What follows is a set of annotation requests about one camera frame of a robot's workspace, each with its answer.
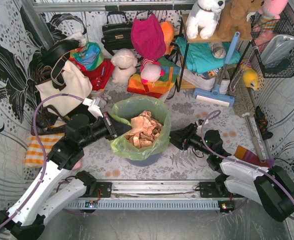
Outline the green trash bag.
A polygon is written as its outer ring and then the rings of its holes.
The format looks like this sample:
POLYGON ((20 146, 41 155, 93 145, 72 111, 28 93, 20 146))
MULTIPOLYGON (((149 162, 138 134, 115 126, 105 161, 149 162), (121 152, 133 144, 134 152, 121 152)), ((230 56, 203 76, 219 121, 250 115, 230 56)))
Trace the green trash bag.
POLYGON ((172 123, 169 108, 163 101, 148 96, 130 97, 115 103, 110 114, 129 127, 109 142, 115 155, 144 161, 167 149, 172 123))

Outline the blue trash bin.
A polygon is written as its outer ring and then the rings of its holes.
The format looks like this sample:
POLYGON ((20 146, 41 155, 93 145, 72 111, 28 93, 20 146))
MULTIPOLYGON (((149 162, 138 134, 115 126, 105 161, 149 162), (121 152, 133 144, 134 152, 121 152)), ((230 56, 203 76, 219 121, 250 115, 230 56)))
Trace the blue trash bin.
POLYGON ((134 165, 136 167, 147 167, 150 166, 154 163, 156 163, 162 156, 162 153, 157 153, 150 155, 148 158, 145 160, 130 160, 130 159, 125 159, 129 164, 134 165))

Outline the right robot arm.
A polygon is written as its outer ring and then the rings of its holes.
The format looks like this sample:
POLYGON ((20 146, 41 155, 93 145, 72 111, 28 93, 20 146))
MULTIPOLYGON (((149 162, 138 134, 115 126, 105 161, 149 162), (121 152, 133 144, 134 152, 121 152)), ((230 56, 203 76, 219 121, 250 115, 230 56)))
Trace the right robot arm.
POLYGON ((236 194, 260 204, 278 222, 294 213, 294 182, 280 166, 257 166, 226 152, 218 130, 197 134, 194 123, 170 132, 170 143, 180 150, 193 148, 206 154, 209 167, 220 175, 218 189, 223 195, 236 194))

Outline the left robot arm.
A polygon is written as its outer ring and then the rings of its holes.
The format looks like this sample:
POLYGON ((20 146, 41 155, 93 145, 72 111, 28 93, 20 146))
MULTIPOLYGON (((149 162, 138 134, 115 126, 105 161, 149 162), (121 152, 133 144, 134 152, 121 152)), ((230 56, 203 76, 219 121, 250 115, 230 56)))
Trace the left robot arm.
POLYGON ((9 230, 18 240, 38 239, 50 219, 68 203, 95 191, 96 178, 83 170, 67 187, 51 195, 84 156, 84 147, 101 138, 114 140, 131 129, 108 112, 94 123, 85 114, 74 115, 65 125, 65 135, 45 155, 44 165, 27 191, 8 210, 0 211, 0 230, 9 230))

